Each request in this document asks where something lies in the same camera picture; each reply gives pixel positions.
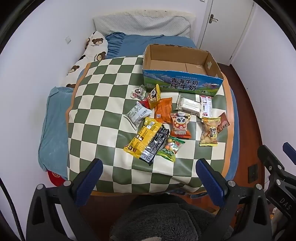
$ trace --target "cardboard box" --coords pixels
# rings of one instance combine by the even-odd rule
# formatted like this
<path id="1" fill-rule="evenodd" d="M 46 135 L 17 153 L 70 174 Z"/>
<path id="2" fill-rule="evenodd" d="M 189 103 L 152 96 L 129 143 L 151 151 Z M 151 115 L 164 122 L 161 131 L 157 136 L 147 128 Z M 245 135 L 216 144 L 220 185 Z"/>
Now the cardboard box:
<path id="1" fill-rule="evenodd" d="M 148 45 L 143 62 L 146 88 L 214 96 L 223 75 L 212 55 L 200 49 L 175 45 Z"/>

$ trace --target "cable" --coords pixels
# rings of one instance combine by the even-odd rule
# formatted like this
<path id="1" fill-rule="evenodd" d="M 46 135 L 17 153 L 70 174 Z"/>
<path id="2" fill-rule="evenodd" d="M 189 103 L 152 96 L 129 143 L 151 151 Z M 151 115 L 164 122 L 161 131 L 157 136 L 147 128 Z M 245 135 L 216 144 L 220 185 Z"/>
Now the cable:
<path id="1" fill-rule="evenodd" d="M 25 237 L 24 237 L 24 233 L 22 232 L 22 228 L 20 226 L 20 221 L 18 219 L 17 212 L 15 210 L 15 206 L 14 206 L 14 204 L 12 202 L 12 199 L 11 199 L 11 197 L 10 197 L 10 195 L 9 195 L 9 193 L 8 193 L 8 191 L 7 191 L 7 189 L 6 189 L 6 187 L 5 187 L 5 185 L 4 185 L 1 178 L 0 178 L 0 187 L 3 190 L 3 193 L 5 194 L 6 199 L 7 199 L 8 203 L 9 203 L 9 205 L 10 205 L 13 217 L 15 219 L 15 224 L 17 226 L 17 230 L 18 230 L 18 232 L 20 234 L 20 239 L 21 239 L 21 241 L 26 241 Z"/>

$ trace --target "white door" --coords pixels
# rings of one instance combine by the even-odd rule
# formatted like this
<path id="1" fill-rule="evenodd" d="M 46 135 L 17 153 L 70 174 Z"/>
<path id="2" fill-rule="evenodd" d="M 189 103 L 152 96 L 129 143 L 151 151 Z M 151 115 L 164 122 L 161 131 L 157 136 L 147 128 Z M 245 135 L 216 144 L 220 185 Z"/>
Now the white door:
<path id="1" fill-rule="evenodd" d="M 200 49 L 209 51 L 218 63 L 228 65 L 253 5 L 252 0 L 213 0 Z"/>

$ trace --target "screw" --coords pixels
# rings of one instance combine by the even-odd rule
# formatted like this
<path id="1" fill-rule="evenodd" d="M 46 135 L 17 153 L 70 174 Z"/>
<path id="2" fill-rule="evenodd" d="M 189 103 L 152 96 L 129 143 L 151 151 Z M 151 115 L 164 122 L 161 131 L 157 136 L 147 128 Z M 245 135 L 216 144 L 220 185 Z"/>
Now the screw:
<path id="1" fill-rule="evenodd" d="M 262 186 L 259 183 L 257 183 L 256 184 L 256 188 L 259 189 L 259 190 L 261 190 L 262 189 Z"/>
<path id="2" fill-rule="evenodd" d="M 228 185 L 231 187 L 235 186 L 235 182 L 233 180 L 228 181 Z"/>
<path id="3" fill-rule="evenodd" d="M 42 188 L 43 188 L 43 184 L 38 184 L 38 185 L 37 185 L 37 189 L 38 189 L 38 190 L 41 190 Z"/>
<path id="4" fill-rule="evenodd" d="M 68 181 L 64 181 L 64 184 L 63 184 L 63 185 L 64 185 L 65 187 L 68 187 L 68 186 L 71 185 L 71 183 L 72 183 L 72 182 L 68 180 Z"/>

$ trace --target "red object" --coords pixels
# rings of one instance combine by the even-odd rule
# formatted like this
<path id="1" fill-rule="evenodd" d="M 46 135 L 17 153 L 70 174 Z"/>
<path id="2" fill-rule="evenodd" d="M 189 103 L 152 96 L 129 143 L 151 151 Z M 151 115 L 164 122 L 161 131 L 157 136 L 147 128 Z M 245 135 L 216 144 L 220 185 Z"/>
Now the red object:
<path id="1" fill-rule="evenodd" d="M 48 173 L 48 177 L 53 185 L 59 187 L 64 183 L 65 179 L 62 178 L 59 174 L 56 174 L 56 173 L 49 171 L 49 170 L 47 170 L 47 173 Z"/>
<path id="2" fill-rule="evenodd" d="M 147 99 L 147 98 L 141 100 L 141 101 L 140 101 L 140 104 L 141 104 L 142 106 L 144 106 L 145 108 L 150 109 L 149 102 L 148 102 L 148 99 Z"/>

